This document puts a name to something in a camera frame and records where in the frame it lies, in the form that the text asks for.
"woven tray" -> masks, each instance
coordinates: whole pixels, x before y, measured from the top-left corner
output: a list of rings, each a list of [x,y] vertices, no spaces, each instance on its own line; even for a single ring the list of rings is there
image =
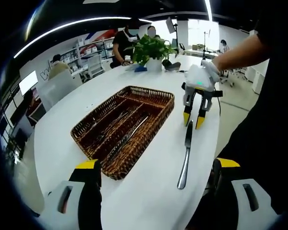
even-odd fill
[[[123,179],[174,108],[169,92],[128,86],[98,106],[72,130],[71,136],[89,159],[99,159],[102,172],[114,180]],[[148,115],[114,158],[109,153]]]

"robotic hand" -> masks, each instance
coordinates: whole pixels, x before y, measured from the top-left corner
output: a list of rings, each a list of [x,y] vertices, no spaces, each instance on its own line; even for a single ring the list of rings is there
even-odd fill
[[[185,106],[183,113],[184,124],[185,126],[188,125],[193,100],[195,94],[198,93],[202,96],[202,103],[195,126],[198,129],[204,122],[206,112],[211,108],[212,97],[223,96],[222,91],[215,91],[215,83],[219,81],[219,70],[212,62],[202,60],[202,66],[192,65],[190,67],[186,78],[186,82],[182,84],[182,88],[185,90],[183,97]]]

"ceiling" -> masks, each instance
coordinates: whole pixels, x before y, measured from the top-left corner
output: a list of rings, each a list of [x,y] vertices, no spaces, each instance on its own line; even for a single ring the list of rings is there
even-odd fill
[[[204,0],[108,0],[115,3],[83,4],[84,0],[31,0],[2,3],[10,18],[0,29],[1,55],[12,57],[28,41],[59,25],[81,19],[102,16],[126,16],[147,18],[151,21],[166,19],[171,14],[179,19],[208,20]],[[213,21],[236,29],[249,31],[254,28],[259,14],[259,4],[255,0],[210,0]],[[31,30],[24,41],[25,31],[31,15],[36,10]],[[44,50],[78,35],[108,28],[123,27],[125,20],[93,21],[69,26],[40,39],[17,60],[15,66],[22,66]]]

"blue object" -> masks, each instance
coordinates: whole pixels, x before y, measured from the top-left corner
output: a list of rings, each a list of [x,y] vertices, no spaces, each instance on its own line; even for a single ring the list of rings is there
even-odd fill
[[[147,71],[147,68],[144,66],[138,66],[137,68],[135,68],[134,72],[143,72],[143,71]]]

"ceiling light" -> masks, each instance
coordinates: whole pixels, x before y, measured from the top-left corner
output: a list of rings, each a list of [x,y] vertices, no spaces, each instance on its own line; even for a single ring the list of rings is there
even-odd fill
[[[210,1],[209,1],[209,0],[205,0],[205,4],[206,4],[206,8],[207,8],[207,13],[208,13],[209,21],[212,22],[212,13],[211,13]]]
[[[29,42],[27,45],[25,45],[21,50],[19,50],[15,55],[14,55],[14,58],[17,58],[25,49],[27,49],[29,46],[31,46],[33,43],[35,43],[36,41],[38,41],[39,39],[41,39],[42,37],[45,37],[46,35],[52,33],[52,32],[55,32],[59,29],[62,29],[62,28],[65,28],[67,26],[70,26],[70,25],[75,25],[75,24],[78,24],[78,23],[85,23],[85,22],[89,22],[89,21],[96,21],[96,20],[106,20],[106,19],[125,19],[125,20],[128,20],[128,19],[131,19],[129,17],[99,17],[99,18],[88,18],[88,19],[83,19],[83,20],[79,20],[79,21],[75,21],[75,22],[72,22],[72,23],[67,23],[67,24],[64,24],[64,25],[60,25],[52,30],[49,30],[47,31],[46,33],[38,36],[37,38],[33,39],[31,42]],[[146,23],[152,23],[152,21],[150,20],[146,20],[146,19],[140,19],[140,21],[142,22],[146,22]]]

